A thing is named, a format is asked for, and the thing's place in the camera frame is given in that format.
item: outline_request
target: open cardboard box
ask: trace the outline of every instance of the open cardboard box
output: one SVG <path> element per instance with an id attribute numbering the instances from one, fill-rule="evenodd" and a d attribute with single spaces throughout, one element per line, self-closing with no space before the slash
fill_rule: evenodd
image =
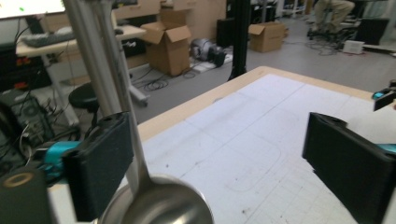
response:
<path id="1" fill-rule="evenodd" d="M 178 76 L 190 69 L 188 38 L 184 11 L 162 10 L 161 21 L 141 26 L 147 32 L 141 38 L 146 42 L 148 63 L 170 76 Z"/>
<path id="2" fill-rule="evenodd" d="M 285 25 L 279 22 L 251 24 L 249 47 L 258 52 L 268 52 L 282 47 L 285 37 Z"/>

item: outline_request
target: white desk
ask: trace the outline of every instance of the white desk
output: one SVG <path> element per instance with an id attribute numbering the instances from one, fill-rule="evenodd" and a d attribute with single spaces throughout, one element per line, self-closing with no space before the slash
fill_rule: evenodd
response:
<path id="1" fill-rule="evenodd" d="M 139 37 L 142 36 L 143 34 L 146 33 L 145 30 L 133 27 L 133 26 L 121 26 L 119 27 L 122 29 L 123 34 L 122 35 L 117 35 L 117 39 L 119 41 L 124 40 L 124 39 L 130 39 L 134 37 Z M 25 56 L 25 57 L 35 57 L 35 56 L 41 56 L 41 59 L 43 60 L 43 63 L 46 67 L 51 66 L 51 63 L 49 59 L 47 58 L 47 54 L 51 53 L 56 53 L 56 52 L 62 52 L 64 50 L 71 50 L 71 49 L 77 49 L 78 44 L 77 40 L 70 40 L 66 41 L 63 43 L 59 44 L 54 44 L 42 48 L 31 48 L 23 44 L 23 42 L 20 41 L 20 43 L 17 46 L 17 55 L 18 56 Z M 74 112 L 73 108 L 71 106 L 67 106 L 67 99 L 62 91 L 60 83 L 57 81 L 56 76 L 50 71 L 47 70 L 49 73 L 49 78 L 52 81 L 52 85 L 57 91 L 60 101 L 61 101 L 61 106 L 64 109 L 67 121 L 69 125 L 78 125 L 78 117 L 76 116 L 76 113 Z"/>
<path id="2" fill-rule="evenodd" d="M 374 113 L 370 95 L 259 67 L 140 124 L 148 169 L 198 188 L 217 224 L 356 223 L 302 151 L 311 111 L 344 119 L 374 142 L 393 142 L 396 112 Z M 66 193 L 52 191 L 62 202 L 60 223 L 72 223 Z"/>

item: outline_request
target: beige pants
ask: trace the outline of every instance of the beige pants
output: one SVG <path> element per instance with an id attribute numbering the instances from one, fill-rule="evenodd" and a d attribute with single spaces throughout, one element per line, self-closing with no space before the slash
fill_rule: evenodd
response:
<path id="1" fill-rule="evenodd" d="M 316 25 L 318 29 L 326 29 L 325 17 L 326 8 L 332 9 L 332 21 L 329 24 L 329 31 L 337 33 L 340 30 L 341 22 L 346 18 L 347 14 L 352 11 L 354 3 L 345 0 L 319 0 L 315 4 Z"/>

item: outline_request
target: black pole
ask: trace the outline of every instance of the black pole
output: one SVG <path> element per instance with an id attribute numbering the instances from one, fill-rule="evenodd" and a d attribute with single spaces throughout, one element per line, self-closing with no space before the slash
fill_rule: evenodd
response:
<path id="1" fill-rule="evenodd" d="M 235 0 L 235 39 L 233 40 L 233 71 L 228 80 L 247 71 L 248 26 L 250 0 Z"/>

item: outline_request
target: stool seat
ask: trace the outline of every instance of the stool seat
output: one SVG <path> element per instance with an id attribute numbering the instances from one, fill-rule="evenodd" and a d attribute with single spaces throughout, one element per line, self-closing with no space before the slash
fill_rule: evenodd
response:
<path id="1" fill-rule="evenodd" d="M 71 106 L 86 109 L 90 113 L 94 113 L 99 109 L 99 103 L 91 83 L 86 83 L 73 90 L 69 94 L 69 102 Z"/>

